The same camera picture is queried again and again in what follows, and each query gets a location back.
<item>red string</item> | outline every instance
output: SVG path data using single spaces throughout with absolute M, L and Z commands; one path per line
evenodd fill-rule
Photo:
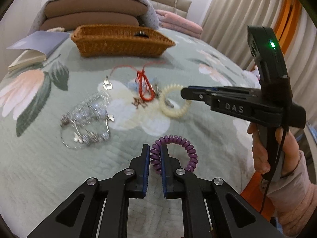
M 145 65 L 143 65 L 143 68 L 141 71 L 138 71 L 135 67 L 131 66 L 131 65 L 119 65 L 119 66 L 116 66 L 115 68 L 112 69 L 111 73 L 110 73 L 110 76 L 112 75 L 112 73 L 118 69 L 118 68 L 123 68 L 123 67 L 129 67 L 133 70 L 135 70 L 137 72 L 137 78 L 136 80 L 139 81 L 139 95 L 140 95 L 140 98 L 145 101 L 145 102 L 150 102 L 154 99 L 155 97 L 155 92 L 147 78 L 147 76 L 145 75 L 145 67 L 146 66 L 150 66 L 152 64 L 164 64 L 165 62 L 164 61 L 153 61 L 153 62 L 147 62 Z M 145 86 L 146 86 L 146 90 L 150 91 L 151 93 L 151 96 L 149 98 L 146 98 L 144 97 L 143 95 L 143 89 L 142 89 L 142 83 L 143 83 L 143 79 L 144 79 L 144 82 L 145 82 Z

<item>metal screw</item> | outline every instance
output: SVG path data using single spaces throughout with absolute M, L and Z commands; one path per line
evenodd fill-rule
M 134 170 L 131 168 L 127 168 L 126 170 L 124 170 L 124 173 L 128 176 L 132 175 L 134 173 Z
M 87 184 L 92 186 L 95 185 L 97 183 L 97 180 L 95 178 L 90 178 L 87 180 Z
M 179 168 L 176 170 L 176 174 L 178 174 L 179 176 L 182 176 L 186 173 L 185 169 L 183 168 Z
M 216 179 L 214 180 L 214 183 L 215 183 L 216 185 L 223 185 L 223 179 L 221 179 L 221 178 L 216 178 Z

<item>black cable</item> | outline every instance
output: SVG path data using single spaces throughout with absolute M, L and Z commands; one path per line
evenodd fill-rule
M 268 192 L 268 189 L 270 187 L 270 184 L 272 182 L 272 179 L 273 179 L 273 176 L 275 174 L 275 171 L 276 171 L 276 168 L 277 168 L 277 165 L 278 165 L 278 162 L 280 160 L 280 156 L 281 156 L 281 153 L 282 153 L 282 149 L 283 149 L 283 145 L 284 145 L 284 140 L 285 140 L 285 137 L 286 137 L 286 133 L 288 132 L 288 127 L 287 128 L 284 128 L 283 129 L 283 135 L 282 135 L 282 140 L 281 140 L 281 144 L 278 148 L 278 152 L 277 152 L 277 157 L 276 157 L 276 162 L 275 162 L 275 165 L 274 165 L 274 168 L 273 168 L 273 174 L 272 174 L 272 177 L 271 179 L 268 181 L 267 183 L 267 186 L 265 188 L 265 192 L 264 192 L 264 197 L 263 197 L 263 200 L 262 200 L 262 206 L 261 206 L 261 210 L 260 210 L 260 214 L 262 213 L 263 209 L 264 209 L 264 204 L 265 204 L 265 199 L 266 199 L 266 195 L 267 195 L 267 192 Z

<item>brown pillow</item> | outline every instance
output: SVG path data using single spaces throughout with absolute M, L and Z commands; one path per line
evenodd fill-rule
M 44 10 L 47 18 L 77 12 L 118 12 L 137 17 L 147 12 L 147 6 L 136 0 L 57 0 Z
M 62 27 L 65 31 L 74 30 L 87 24 L 112 24 L 139 26 L 137 19 L 131 15 L 116 12 L 79 12 L 47 19 L 39 30 Z

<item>purple coil hair tie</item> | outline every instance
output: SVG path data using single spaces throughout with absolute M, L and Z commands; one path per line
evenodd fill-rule
M 164 137 L 160 137 L 158 140 L 156 140 L 155 143 L 152 145 L 150 158 L 152 159 L 151 164 L 153 165 L 155 172 L 158 175 L 162 173 L 162 163 L 160 160 L 161 146 L 170 143 L 178 144 L 186 149 L 189 157 L 189 162 L 184 169 L 193 172 L 196 168 L 196 165 L 198 164 L 196 150 L 194 149 L 194 146 L 191 145 L 191 142 L 189 140 L 183 139 L 182 136 L 178 137 L 177 135 L 165 135 Z

